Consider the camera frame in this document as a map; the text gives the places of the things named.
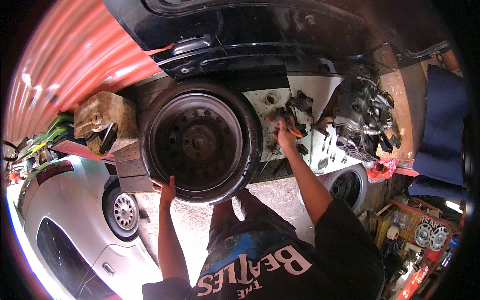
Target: silver car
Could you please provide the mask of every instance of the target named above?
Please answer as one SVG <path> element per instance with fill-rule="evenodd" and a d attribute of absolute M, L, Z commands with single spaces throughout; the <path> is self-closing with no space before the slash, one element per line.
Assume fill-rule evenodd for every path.
<path fill-rule="evenodd" d="M 67 156 L 25 181 L 18 203 L 25 234 L 49 275 L 75 299 L 141 299 L 162 280 L 136 231 L 135 197 L 104 163 Z"/>

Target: hubcap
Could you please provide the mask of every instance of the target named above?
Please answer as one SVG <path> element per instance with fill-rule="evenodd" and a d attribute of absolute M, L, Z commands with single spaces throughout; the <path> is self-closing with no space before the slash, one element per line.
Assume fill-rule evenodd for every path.
<path fill-rule="evenodd" d="M 240 123 L 220 99 L 186 94 L 171 100 L 153 127 L 155 166 L 164 178 L 176 177 L 177 188 L 206 191 L 234 173 L 242 151 Z"/>
<path fill-rule="evenodd" d="M 121 194 L 115 199 L 113 214 L 123 230 L 130 230 L 137 223 L 137 206 L 129 195 Z"/>

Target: wheel well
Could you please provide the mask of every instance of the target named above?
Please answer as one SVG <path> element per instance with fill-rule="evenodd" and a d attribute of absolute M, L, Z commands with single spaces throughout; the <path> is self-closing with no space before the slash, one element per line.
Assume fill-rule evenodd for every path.
<path fill-rule="evenodd" d="M 103 208 L 103 203 L 108 198 L 108 195 L 112 192 L 112 190 L 114 190 L 119 186 L 120 186 L 120 180 L 118 179 L 118 176 L 111 175 L 110 178 L 105 183 L 105 191 L 103 192 L 103 196 L 102 196 L 102 208 Z"/>

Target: plastic bag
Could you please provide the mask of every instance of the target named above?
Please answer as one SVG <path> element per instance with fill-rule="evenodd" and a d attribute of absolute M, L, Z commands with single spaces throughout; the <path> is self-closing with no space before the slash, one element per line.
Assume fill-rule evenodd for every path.
<path fill-rule="evenodd" d="M 393 176 L 396 170 L 398 159 L 382 158 L 375 166 L 367 170 L 368 180 L 370 183 L 382 182 L 385 179 L 389 179 Z M 383 168 L 379 170 L 378 166 L 383 165 Z"/>

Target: taillight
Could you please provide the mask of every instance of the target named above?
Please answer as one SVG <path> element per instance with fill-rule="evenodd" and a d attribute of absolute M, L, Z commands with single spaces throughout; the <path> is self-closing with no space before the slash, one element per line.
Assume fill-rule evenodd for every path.
<path fill-rule="evenodd" d="M 38 180 L 38 186 L 40 186 L 42 183 L 52 178 L 53 176 L 57 176 L 61 173 L 65 173 L 68 171 L 73 171 L 72 163 L 68 160 L 63 160 L 59 163 L 51 164 L 50 166 L 37 173 L 36 179 Z"/>

